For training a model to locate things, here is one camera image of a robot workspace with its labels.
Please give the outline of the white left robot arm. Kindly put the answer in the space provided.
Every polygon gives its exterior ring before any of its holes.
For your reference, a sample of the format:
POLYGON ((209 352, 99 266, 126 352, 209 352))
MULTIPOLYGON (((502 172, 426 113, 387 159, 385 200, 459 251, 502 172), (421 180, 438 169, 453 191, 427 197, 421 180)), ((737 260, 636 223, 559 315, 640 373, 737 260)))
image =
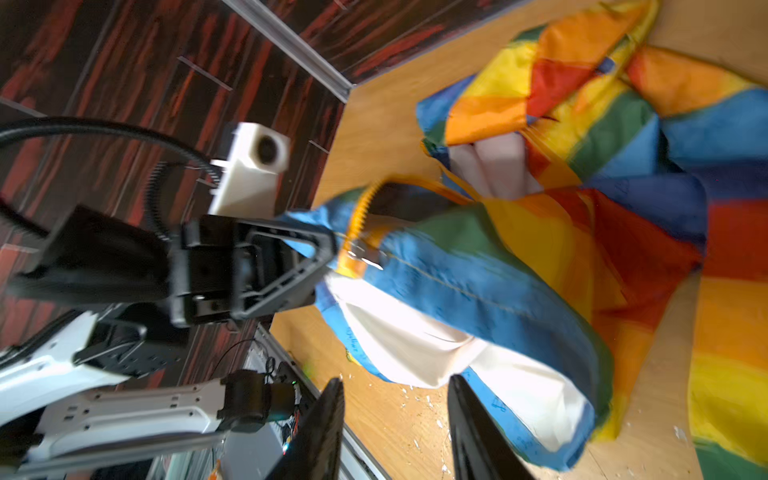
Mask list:
POLYGON ((205 215, 162 241, 75 208, 34 267, 8 283, 14 295, 66 312, 1 356, 2 475, 291 418, 295 388, 269 372, 144 391, 122 384, 179 362, 195 326, 306 305, 336 252, 330 230, 294 220, 205 215))

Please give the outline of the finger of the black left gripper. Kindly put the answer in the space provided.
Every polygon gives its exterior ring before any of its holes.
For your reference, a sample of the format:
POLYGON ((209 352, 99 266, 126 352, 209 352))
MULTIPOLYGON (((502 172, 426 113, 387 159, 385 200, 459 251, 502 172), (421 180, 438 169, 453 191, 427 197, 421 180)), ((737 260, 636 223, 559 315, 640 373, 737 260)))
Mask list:
POLYGON ((240 220, 239 244, 250 244, 255 237, 270 238, 320 264, 328 264, 337 254, 335 233, 328 228, 288 219, 240 220))
POLYGON ((325 275, 328 264, 320 258, 237 260, 231 317, 248 320, 302 306, 325 275))

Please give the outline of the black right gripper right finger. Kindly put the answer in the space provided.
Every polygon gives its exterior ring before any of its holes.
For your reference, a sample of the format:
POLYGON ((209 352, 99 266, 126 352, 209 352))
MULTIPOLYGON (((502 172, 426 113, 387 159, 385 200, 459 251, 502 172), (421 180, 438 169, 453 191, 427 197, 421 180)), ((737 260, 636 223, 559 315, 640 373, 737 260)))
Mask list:
POLYGON ((534 479, 463 376, 450 378, 447 407, 456 479, 534 479))

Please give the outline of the rainbow striped zip jacket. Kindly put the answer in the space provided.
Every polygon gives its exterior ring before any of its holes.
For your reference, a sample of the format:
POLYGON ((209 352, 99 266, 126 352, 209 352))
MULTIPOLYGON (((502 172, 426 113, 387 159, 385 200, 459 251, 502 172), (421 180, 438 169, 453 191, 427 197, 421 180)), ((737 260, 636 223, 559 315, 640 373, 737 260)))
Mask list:
POLYGON ((527 30, 420 102, 440 180, 292 218, 338 253, 316 305, 393 383, 462 377, 515 455, 618 436, 678 285, 700 273, 688 416, 707 479, 767 475, 767 90, 645 40, 655 1, 527 30))

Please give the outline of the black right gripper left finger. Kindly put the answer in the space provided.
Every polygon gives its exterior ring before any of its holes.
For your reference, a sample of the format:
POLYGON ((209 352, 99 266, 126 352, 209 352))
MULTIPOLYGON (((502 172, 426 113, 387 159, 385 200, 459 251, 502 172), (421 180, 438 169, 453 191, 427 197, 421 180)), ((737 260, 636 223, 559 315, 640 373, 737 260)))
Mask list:
POLYGON ((266 476, 268 480, 336 480, 341 468, 344 430, 343 382, 331 379, 299 428, 287 452, 266 476))

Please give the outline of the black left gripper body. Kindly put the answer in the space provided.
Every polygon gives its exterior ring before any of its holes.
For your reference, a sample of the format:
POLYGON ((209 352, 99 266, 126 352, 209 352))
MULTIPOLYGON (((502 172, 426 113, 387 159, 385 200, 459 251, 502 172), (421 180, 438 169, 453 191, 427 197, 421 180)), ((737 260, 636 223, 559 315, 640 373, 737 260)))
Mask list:
POLYGON ((43 240, 32 267, 7 283, 16 297, 89 309, 155 304, 178 327, 250 316, 242 277, 252 268, 236 251, 234 218, 204 215, 168 242, 84 206, 53 231, 11 207, 5 219, 43 240))

